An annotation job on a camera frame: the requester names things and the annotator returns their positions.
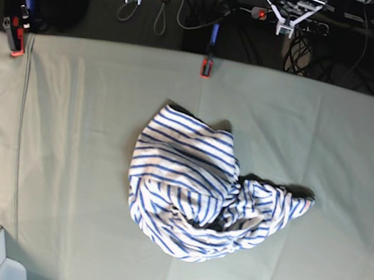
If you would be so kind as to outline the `green table cloth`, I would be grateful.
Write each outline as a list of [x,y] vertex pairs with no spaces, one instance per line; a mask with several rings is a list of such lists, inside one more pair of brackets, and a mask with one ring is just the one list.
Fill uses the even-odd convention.
[[[374,280],[374,96],[189,53],[0,32],[0,225],[29,280]],[[128,166],[174,102],[231,128],[244,173],[316,203],[255,249],[186,263],[128,212]]]

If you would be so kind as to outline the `blue white striped t-shirt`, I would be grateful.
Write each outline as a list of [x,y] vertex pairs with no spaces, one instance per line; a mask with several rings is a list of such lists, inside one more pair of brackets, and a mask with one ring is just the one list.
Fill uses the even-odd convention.
[[230,131],[165,105],[137,138],[128,170],[130,217],[186,262],[252,249],[306,214],[307,189],[242,176]]

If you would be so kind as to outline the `red clamp at table left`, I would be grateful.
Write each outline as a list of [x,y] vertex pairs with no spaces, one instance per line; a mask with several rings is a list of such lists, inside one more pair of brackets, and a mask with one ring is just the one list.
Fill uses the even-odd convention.
[[12,57],[24,55],[25,25],[28,24],[29,11],[26,0],[4,0],[2,26],[6,33]]

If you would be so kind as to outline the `black power strip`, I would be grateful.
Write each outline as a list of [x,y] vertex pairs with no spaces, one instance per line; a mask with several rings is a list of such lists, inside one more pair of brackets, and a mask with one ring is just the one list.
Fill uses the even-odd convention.
[[[257,19],[258,21],[264,21],[269,23],[276,23],[277,17],[274,12],[270,9],[263,9],[262,7],[253,7],[250,9],[251,17]],[[312,34],[317,34],[319,36],[327,36],[329,34],[329,25],[323,22],[318,22],[315,20],[305,19],[300,23],[295,25],[297,31],[305,31]]]

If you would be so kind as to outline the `red clamp at table top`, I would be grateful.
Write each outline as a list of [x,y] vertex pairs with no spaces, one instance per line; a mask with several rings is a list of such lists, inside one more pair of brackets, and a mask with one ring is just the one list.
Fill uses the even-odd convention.
[[213,29],[211,32],[210,41],[208,44],[208,53],[206,54],[206,57],[203,59],[203,65],[201,69],[200,75],[203,78],[210,78],[211,70],[213,66],[213,58],[216,50],[216,42],[218,38],[218,30],[219,30],[219,24],[214,24]]

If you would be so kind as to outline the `red clamp at table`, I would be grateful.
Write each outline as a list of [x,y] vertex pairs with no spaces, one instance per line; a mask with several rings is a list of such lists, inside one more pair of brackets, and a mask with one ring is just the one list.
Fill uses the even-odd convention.
[[24,55],[25,25],[28,24],[29,11],[26,0],[4,0],[2,26],[6,33],[12,57]]
[[208,44],[208,53],[206,54],[206,57],[203,59],[203,65],[201,69],[200,75],[203,78],[210,78],[211,70],[213,66],[213,58],[216,50],[216,42],[218,38],[218,30],[219,30],[219,24],[214,24],[213,29],[211,32],[210,41]]

